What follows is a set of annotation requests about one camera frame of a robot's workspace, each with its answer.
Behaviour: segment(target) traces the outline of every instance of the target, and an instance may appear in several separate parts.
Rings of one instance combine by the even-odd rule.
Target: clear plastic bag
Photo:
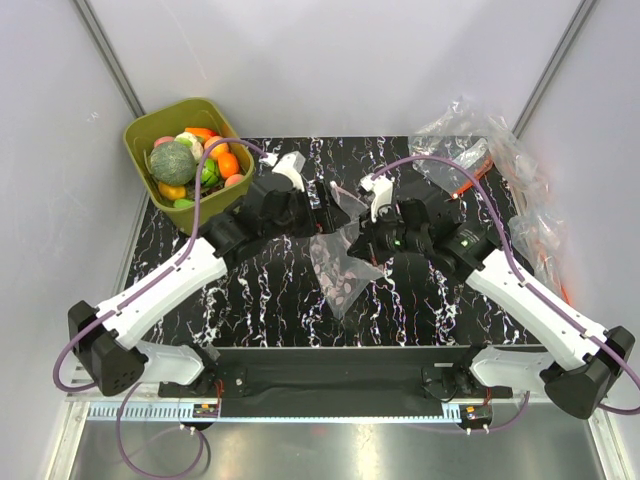
[[[459,99],[442,117],[409,137],[409,151],[411,155],[454,158],[479,178],[485,165],[480,161],[483,141],[487,155],[518,200],[519,215],[509,221],[514,248],[529,260],[538,280],[567,300],[558,270],[564,222],[550,206],[549,184],[538,163],[524,151],[502,117],[488,115],[478,105]],[[463,184],[466,179],[452,175],[453,169],[435,165],[428,160],[413,163],[418,172],[450,194],[468,187]]]
[[[442,117],[409,137],[410,154],[451,158],[476,178],[489,171],[493,165],[489,143],[478,134],[485,120],[466,107],[464,101],[453,102]],[[471,188],[464,175],[447,165],[417,160],[413,168],[450,195],[461,195]]]
[[[347,255],[359,234],[358,217],[367,205],[334,183],[331,194],[352,222],[330,235],[312,237],[309,252],[325,300],[334,316],[341,319],[369,282],[384,273],[382,268]]]

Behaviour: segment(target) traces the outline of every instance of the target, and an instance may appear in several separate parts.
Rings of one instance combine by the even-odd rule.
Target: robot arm
[[[333,233],[349,221],[321,182],[315,182],[318,202],[312,208],[300,176],[303,164],[299,153],[285,155],[271,172],[254,180],[245,196],[201,227],[190,250],[185,245],[96,308],[80,302],[69,310],[71,338],[98,316],[115,312],[74,349],[103,395],[117,395],[138,382],[172,382],[194,393],[209,390],[215,379],[215,350],[141,339],[189,295],[259,254],[269,240],[285,234],[304,238]]]
[[[504,308],[546,347],[544,353],[522,353],[499,347],[471,347],[465,358],[442,372],[443,396],[469,393],[478,384],[546,393],[567,413],[589,418],[621,373],[619,366],[589,337],[596,337],[627,359],[633,336],[623,327],[607,330],[557,298],[516,263],[520,281],[499,249],[495,231],[476,221],[458,221],[454,202],[420,180],[398,192],[390,203],[392,183],[363,179],[374,195],[371,209],[360,217],[360,237],[349,255],[383,263],[399,252],[416,253],[434,266],[486,295]],[[568,314],[586,333],[568,325],[526,284]]]

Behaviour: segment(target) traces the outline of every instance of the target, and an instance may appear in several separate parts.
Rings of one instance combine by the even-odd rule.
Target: metal floor
[[[497,405],[494,424],[515,406]],[[125,449],[156,475],[182,471],[198,445],[174,432],[136,452],[166,423],[125,423]],[[452,426],[430,428],[451,430]],[[205,431],[210,460],[188,478],[216,480],[518,479],[600,480],[604,474],[586,422],[552,405],[532,405],[512,429],[443,435],[417,425],[218,424]],[[74,480],[139,479],[120,460],[113,422],[87,422]]]

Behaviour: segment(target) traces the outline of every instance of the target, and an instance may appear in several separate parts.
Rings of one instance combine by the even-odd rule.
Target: gray wall
[[[243,136],[340,136],[412,133],[462,94],[513,124],[579,2],[91,3],[147,110],[200,95]]]
[[[68,0],[0,6],[0,477],[43,478],[75,301],[111,293],[142,188],[132,120]]]
[[[640,3],[600,2],[532,123],[528,149],[552,179],[568,223],[565,278],[575,306],[606,326],[623,324],[640,339]],[[631,359],[640,370],[640,348]],[[612,393],[636,407],[628,378]],[[640,418],[618,417],[640,473]]]

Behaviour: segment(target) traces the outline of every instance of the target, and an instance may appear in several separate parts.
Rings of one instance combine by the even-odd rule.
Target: black marble table
[[[360,178],[408,155],[406,137],[286,138],[251,140],[268,152],[300,151],[306,179],[334,180],[356,191]],[[257,164],[257,174],[265,168]],[[420,178],[409,165],[403,182]],[[515,215],[506,181],[492,169],[482,179],[503,222]],[[468,191],[463,215],[489,222],[479,196]],[[127,286],[175,253],[185,237],[149,202]],[[321,347],[537,343],[485,296],[447,279],[416,256],[398,256],[371,282],[341,319],[321,292],[309,240],[278,238],[264,252],[194,293],[148,332],[146,340],[195,341],[220,347]]]

